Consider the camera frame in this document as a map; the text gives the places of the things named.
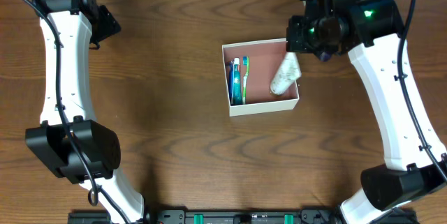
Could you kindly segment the teal toothpaste tube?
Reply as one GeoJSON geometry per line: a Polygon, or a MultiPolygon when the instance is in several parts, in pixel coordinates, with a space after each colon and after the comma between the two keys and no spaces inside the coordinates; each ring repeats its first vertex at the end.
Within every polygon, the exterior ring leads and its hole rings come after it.
{"type": "Polygon", "coordinates": [[[234,58],[233,61],[233,104],[242,104],[240,59],[234,58]]]}

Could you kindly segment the white box pink interior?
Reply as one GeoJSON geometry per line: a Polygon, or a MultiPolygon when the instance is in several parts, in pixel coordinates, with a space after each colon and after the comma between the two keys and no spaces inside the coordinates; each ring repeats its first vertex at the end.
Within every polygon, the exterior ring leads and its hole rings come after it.
{"type": "Polygon", "coordinates": [[[224,76],[229,84],[230,62],[244,57],[249,59],[249,66],[240,65],[240,75],[248,73],[246,103],[233,105],[227,100],[231,117],[266,112],[292,110],[297,105],[300,95],[296,83],[287,91],[276,96],[270,91],[270,84],[284,56],[286,54],[286,40],[284,38],[256,40],[243,43],[226,44],[222,46],[224,76]]]}

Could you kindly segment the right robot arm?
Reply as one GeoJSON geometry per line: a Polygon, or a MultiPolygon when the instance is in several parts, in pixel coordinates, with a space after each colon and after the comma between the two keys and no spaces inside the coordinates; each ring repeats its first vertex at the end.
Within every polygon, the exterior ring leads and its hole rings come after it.
{"type": "Polygon", "coordinates": [[[382,165],[362,171],[361,187],[331,223],[415,223],[403,206],[446,186],[446,147],[434,132],[407,52],[410,17],[394,0],[301,0],[286,49],[327,61],[347,54],[364,84],[383,141],[382,165]]]}

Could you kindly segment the white leaf-print lotion tube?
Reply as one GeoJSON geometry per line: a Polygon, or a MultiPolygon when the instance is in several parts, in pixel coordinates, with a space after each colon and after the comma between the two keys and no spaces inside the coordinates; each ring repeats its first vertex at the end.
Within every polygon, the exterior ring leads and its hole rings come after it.
{"type": "Polygon", "coordinates": [[[287,52],[270,84],[270,91],[274,95],[280,96],[301,76],[297,54],[287,52]]]}

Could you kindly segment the blue disposable razor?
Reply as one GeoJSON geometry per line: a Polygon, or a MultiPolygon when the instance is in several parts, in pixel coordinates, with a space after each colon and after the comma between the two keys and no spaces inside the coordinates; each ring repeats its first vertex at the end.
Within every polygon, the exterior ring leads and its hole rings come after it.
{"type": "Polygon", "coordinates": [[[234,62],[231,61],[228,64],[228,67],[230,68],[229,74],[228,74],[228,95],[229,95],[229,101],[230,104],[233,105],[233,78],[234,78],[234,62]]]}

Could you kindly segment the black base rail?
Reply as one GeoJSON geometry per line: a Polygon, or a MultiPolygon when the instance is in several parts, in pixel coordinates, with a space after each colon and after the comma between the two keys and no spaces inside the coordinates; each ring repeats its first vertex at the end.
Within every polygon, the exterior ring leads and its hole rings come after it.
{"type": "MultiPolygon", "coordinates": [[[[74,211],[68,214],[68,224],[118,223],[105,211],[74,211]]],[[[308,208],[299,211],[230,212],[165,210],[157,214],[146,213],[138,221],[129,223],[153,224],[329,224],[343,223],[335,211],[308,208]]],[[[394,209],[384,217],[372,221],[383,224],[419,223],[412,210],[394,209]]]]}

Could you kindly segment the clear pump soap bottle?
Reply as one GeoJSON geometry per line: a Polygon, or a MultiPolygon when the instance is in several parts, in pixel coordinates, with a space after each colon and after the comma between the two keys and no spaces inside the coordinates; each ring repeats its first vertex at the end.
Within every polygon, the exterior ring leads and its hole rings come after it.
{"type": "Polygon", "coordinates": [[[327,62],[331,59],[334,53],[331,51],[319,51],[316,53],[317,58],[322,62],[327,62]]]}

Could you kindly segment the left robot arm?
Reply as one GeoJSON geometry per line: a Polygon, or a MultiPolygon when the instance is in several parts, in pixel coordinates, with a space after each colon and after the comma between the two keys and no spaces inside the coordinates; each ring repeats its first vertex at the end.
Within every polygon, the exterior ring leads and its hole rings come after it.
{"type": "Polygon", "coordinates": [[[117,134],[96,118],[89,87],[89,50],[120,31],[97,0],[32,0],[45,40],[45,99],[29,149],[54,176],[85,188],[99,216],[72,215],[70,223],[141,223],[144,198],[121,167],[117,134]]]}

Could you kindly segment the green white toothbrush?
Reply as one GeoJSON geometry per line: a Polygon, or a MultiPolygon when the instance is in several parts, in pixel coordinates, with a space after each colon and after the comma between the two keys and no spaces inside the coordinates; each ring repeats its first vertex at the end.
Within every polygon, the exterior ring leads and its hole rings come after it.
{"type": "Polygon", "coordinates": [[[249,57],[244,56],[243,57],[243,65],[246,67],[246,72],[243,77],[243,84],[242,84],[242,104],[245,105],[247,102],[247,80],[249,77],[249,57]]]}

